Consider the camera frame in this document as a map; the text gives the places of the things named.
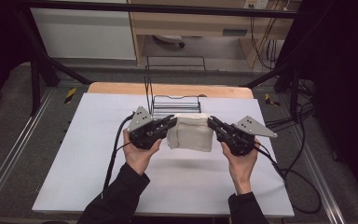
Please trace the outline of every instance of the wooden desk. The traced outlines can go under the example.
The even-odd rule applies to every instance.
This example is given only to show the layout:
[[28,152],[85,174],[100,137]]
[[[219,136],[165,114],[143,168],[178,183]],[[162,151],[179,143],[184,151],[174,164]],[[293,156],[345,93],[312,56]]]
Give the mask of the wooden desk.
[[[234,7],[244,8],[244,0],[127,0],[129,4],[156,4],[192,7]],[[269,0],[266,9],[282,10],[286,2]],[[292,9],[299,7],[299,2],[291,3]],[[257,54],[252,45],[251,19],[245,17],[208,16],[208,15],[184,15],[164,13],[130,13],[132,37],[135,47],[135,55],[138,64],[142,61],[143,47],[146,35],[188,35],[188,36],[227,36],[238,37],[247,63],[254,67],[257,62]],[[284,40],[292,26],[293,20],[255,18],[254,38],[257,50],[260,52],[269,39]],[[246,35],[225,35],[224,30],[242,30]]]
[[[246,88],[215,86],[153,86],[161,94],[205,94],[202,111],[232,123],[249,115],[263,120],[257,100]],[[48,172],[33,210],[43,213],[81,213],[101,192],[117,127],[138,105],[145,107],[144,84],[94,83],[84,94],[59,152]],[[267,137],[261,144],[275,158]],[[125,162],[118,153],[112,180]],[[136,216],[227,217],[227,197],[235,191],[228,161],[213,137],[212,151],[170,149],[164,139],[147,167],[152,181],[141,196]],[[252,184],[260,207],[268,218],[292,217],[293,208],[282,179],[269,159],[257,159]]]

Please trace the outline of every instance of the black wire rack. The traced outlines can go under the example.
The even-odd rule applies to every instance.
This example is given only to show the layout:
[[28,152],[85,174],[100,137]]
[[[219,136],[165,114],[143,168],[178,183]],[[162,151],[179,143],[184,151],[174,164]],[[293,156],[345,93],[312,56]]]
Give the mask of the black wire rack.
[[[152,59],[157,58],[165,58],[165,61],[169,63],[161,63],[161,60],[158,60],[159,63],[153,63]],[[177,61],[180,60],[186,60],[191,63],[178,63]],[[162,118],[176,113],[201,113],[199,96],[154,95],[152,78],[207,77],[205,59],[202,56],[147,56],[146,62],[145,91],[149,113],[153,118]],[[168,75],[163,68],[177,71]],[[188,69],[188,73],[184,75],[186,68],[193,68],[199,72],[194,73],[194,71]]]

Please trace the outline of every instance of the gray carpet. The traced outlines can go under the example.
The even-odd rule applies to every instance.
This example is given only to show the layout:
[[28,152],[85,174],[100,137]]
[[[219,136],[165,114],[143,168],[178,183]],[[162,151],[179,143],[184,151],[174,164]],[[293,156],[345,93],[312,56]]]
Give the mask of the gray carpet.
[[[78,69],[81,75],[98,81],[143,82],[144,71],[128,69]],[[3,91],[4,98],[0,102],[0,163],[14,144],[22,127],[31,112],[30,75],[25,67],[16,69]],[[242,73],[208,72],[208,78],[156,78],[156,82],[186,83],[186,84],[220,84],[237,86],[247,83],[252,77]],[[265,86],[271,86],[273,80]],[[18,163],[14,167],[7,183],[0,193],[0,217],[37,218],[44,220],[76,220],[78,215],[47,216],[31,211],[37,196],[36,189],[43,184],[55,155],[60,147],[76,107],[87,87],[77,89],[71,102],[63,103],[70,87],[59,87],[52,95],[48,108],[34,130],[33,136],[24,149]],[[266,105],[262,88],[255,90],[255,98],[259,100],[265,120],[282,119],[286,114],[281,106]],[[271,99],[279,97],[270,92]],[[358,185],[348,167],[332,160],[331,150],[324,138],[324,133],[316,118],[306,120],[307,142],[312,153],[322,167],[324,175],[337,200],[338,206],[348,223],[358,223]],[[292,129],[279,132],[280,137],[272,139],[278,163],[286,168],[298,151],[296,138]],[[294,169],[310,178],[308,169],[302,159]],[[288,180],[292,203],[304,209],[312,209],[317,204],[316,197],[304,181],[290,175]],[[322,209],[317,214],[306,215],[295,210],[296,216],[285,218],[286,223],[330,223],[327,214]]]

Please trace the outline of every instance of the person's left hand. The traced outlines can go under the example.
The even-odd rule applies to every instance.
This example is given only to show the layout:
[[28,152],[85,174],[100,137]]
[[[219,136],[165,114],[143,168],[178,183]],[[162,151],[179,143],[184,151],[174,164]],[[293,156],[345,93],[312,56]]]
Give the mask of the person's left hand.
[[[127,129],[123,131],[124,144],[130,142],[130,135]],[[134,146],[132,143],[123,147],[124,155],[126,157],[126,163],[138,174],[143,175],[147,165],[150,162],[150,158],[159,150],[161,139],[157,140],[154,145],[146,150],[140,149]]]

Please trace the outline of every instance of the metal rack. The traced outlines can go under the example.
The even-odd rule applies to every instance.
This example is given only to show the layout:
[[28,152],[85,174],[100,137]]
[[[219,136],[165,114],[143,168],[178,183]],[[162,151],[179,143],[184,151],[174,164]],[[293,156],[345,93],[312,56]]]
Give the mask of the metal rack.
[[[200,63],[152,63],[152,58],[165,58],[165,59],[194,59],[200,60]],[[161,73],[156,75],[158,68],[170,67],[170,68],[180,68],[184,70],[184,67],[194,67],[201,69],[200,75],[192,75],[192,77],[206,77],[206,66],[205,59],[202,56],[147,56],[146,57],[147,65],[146,75],[145,75],[145,90],[146,90],[146,100],[149,113],[153,118],[166,117],[170,114],[176,113],[201,113],[201,104],[200,97],[197,95],[187,95],[187,96],[168,96],[168,95],[154,95],[152,77],[176,77],[180,78],[183,75],[167,75]]]

